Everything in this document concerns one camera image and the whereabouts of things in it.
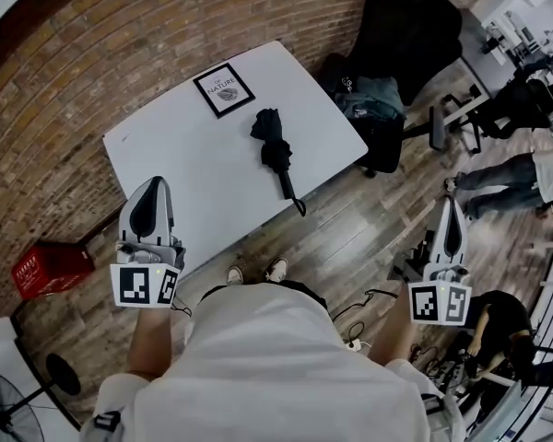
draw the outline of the fan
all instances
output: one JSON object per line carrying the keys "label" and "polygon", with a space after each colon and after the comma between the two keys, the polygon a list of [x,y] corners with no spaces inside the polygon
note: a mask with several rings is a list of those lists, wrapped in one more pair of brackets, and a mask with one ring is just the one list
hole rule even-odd
{"label": "fan", "polygon": [[71,396],[80,392],[76,372],[62,357],[47,355],[45,366],[51,380],[26,398],[0,375],[0,442],[44,442],[41,426],[29,403],[53,385]]}

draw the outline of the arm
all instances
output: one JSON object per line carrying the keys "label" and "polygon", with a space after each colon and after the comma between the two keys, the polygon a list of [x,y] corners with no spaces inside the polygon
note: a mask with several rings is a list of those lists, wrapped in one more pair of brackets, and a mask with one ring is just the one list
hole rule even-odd
{"label": "arm", "polygon": [[387,320],[372,343],[369,359],[386,366],[395,359],[408,359],[417,326],[409,318],[409,291],[402,285],[399,297],[387,313]]}
{"label": "arm", "polygon": [[140,309],[127,358],[127,373],[161,377],[172,360],[170,309]]}
{"label": "arm", "polygon": [[482,378],[487,374],[493,372],[505,359],[506,357],[504,356],[503,352],[498,352],[497,354],[495,354],[493,357],[491,357],[488,367],[484,368],[480,372],[477,372],[477,378]]}
{"label": "arm", "polygon": [[481,337],[489,322],[489,306],[490,305],[486,305],[481,311],[481,316],[479,316],[479,320],[477,320],[476,331],[473,334],[473,340],[467,349],[467,353],[473,357],[475,357],[479,353],[479,349],[481,349]]}

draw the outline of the umbrella handle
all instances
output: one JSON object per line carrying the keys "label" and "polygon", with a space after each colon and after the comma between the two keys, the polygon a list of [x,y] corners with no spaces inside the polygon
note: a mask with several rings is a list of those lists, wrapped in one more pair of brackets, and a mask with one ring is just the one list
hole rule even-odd
{"label": "umbrella handle", "polygon": [[293,204],[297,206],[301,216],[305,216],[307,213],[307,207],[302,200],[295,198],[295,192],[293,191],[293,184],[291,183],[291,178],[288,175],[288,172],[278,172],[278,179],[280,180],[280,186],[283,189],[283,194],[285,195],[285,200],[293,200]]}
{"label": "umbrella handle", "polygon": [[307,207],[305,206],[305,203],[302,200],[293,198],[293,204],[297,206],[297,209],[299,210],[301,216],[305,216],[305,214],[307,213]]}
{"label": "umbrella handle", "polygon": [[293,184],[291,183],[291,178],[288,175],[288,172],[286,170],[283,172],[278,172],[278,179],[280,180],[280,187],[283,189],[285,200],[290,200],[291,198],[295,198],[295,192],[293,191]]}

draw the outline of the wrist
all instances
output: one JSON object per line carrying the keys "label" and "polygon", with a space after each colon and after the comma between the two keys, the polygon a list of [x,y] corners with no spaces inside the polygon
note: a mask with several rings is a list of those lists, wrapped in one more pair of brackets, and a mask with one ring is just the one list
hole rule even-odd
{"label": "wrist", "polygon": [[170,319],[170,308],[141,308],[139,310],[139,320],[149,325],[158,325]]}

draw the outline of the framed sign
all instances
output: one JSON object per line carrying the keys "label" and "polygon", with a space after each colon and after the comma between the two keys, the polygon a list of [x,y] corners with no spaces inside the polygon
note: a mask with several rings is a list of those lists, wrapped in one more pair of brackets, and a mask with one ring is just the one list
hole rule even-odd
{"label": "framed sign", "polygon": [[255,99],[229,64],[202,74],[194,80],[194,84],[218,118]]}

